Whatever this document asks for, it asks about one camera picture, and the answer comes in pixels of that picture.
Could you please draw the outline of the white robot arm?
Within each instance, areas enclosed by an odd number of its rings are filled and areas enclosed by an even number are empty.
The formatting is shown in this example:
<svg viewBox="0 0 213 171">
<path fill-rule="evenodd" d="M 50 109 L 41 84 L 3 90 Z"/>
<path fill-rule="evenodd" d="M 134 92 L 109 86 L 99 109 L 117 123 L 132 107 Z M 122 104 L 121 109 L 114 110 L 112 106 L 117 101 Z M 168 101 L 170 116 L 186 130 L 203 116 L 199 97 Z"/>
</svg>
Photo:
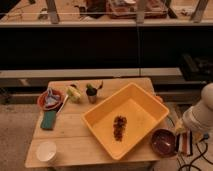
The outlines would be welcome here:
<svg viewBox="0 0 213 171">
<path fill-rule="evenodd" d="M 213 129 L 213 83 L 207 84 L 201 91 L 201 99 L 189 107 L 175 124 L 176 133 L 208 133 Z"/>
</svg>

